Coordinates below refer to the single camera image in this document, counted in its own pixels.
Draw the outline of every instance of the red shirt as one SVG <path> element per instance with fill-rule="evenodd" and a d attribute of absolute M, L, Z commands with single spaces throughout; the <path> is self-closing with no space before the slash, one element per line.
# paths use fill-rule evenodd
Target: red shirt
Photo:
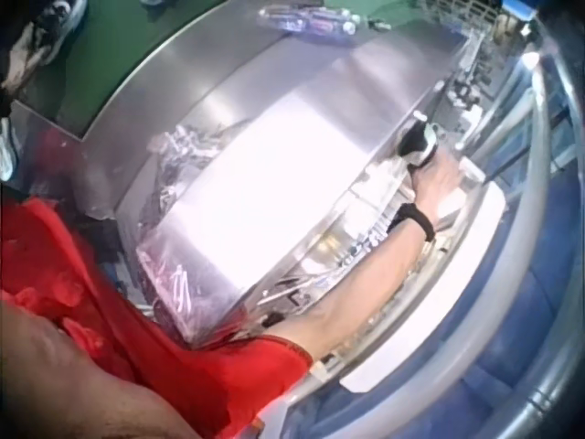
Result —
<path fill-rule="evenodd" d="M 166 399 L 203 437 L 233 437 L 310 368 L 295 345 L 260 337 L 189 351 L 101 274 L 90 248 L 33 198 L 2 209 L 3 299 L 66 331 L 107 372 Z"/>

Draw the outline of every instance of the black wristband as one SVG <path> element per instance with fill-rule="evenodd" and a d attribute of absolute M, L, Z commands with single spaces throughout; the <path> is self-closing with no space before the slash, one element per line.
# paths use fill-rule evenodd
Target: black wristband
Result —
<path fill-rule="evenodd" d="M 390 233 L 392 229 L 398 226 L 403 220 L 415 220 L 424 230 L 427 235 L 427 242 L 433 242 L 435 239 L 435 229 L 432 227 L 431 222 L 427 216 L 422 213 L 415 204 L 403 204 L 400 206 L 398 212 L 392 223 L 389 225 L 387 232 Z"/>

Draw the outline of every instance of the transparent plastic sheet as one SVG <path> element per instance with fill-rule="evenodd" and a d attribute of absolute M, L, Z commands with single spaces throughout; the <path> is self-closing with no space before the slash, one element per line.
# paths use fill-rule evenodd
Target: transparent plastic sheet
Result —
<path fill-rule="evenodd" d="M 249 124 L 244 121 L 213 133 L 178 125 L 174 132 L 158 136 L 148 146 L 156 155 L 157 167 L 153 193 L 140 214 L 137 277 L 145 295 L 155 297 L 157 322 L 176 341 L 180 341 L 180 334 L 189 345 L 198 343 L 199 329 L 207 326 L 207 306 L 200 305 L 201 294 L 190 282 L 194 275 L 183 264 L 184 258 L 165 242 L 157 226 L 189 185 Z M 197 306 L 193 306 L 195 295 Z M 216 305 L 213 300 L 210 296 L 207 305 Z"/>

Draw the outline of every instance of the control lever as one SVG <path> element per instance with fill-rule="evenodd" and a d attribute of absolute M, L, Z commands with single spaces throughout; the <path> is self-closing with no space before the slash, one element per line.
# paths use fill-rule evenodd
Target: control lever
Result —
<path fill-rule="evenodd" d="M 399 144 L 398 155 L 409 163 L 409 171 L 425 167 L 437 153 L 437 134 L 426 122 L 417 120 Z"/>

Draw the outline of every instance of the hand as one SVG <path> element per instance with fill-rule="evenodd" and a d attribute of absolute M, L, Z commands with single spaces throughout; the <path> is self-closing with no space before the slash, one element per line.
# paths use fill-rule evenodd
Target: hand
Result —
<path fill-rule="evenodd" d="M 438 220 L 439 205 L 461 182 L 459 163 L 447 151 L 437 151 L 432 161 L 412 174 L 415 204 L 432 224 Z"/>

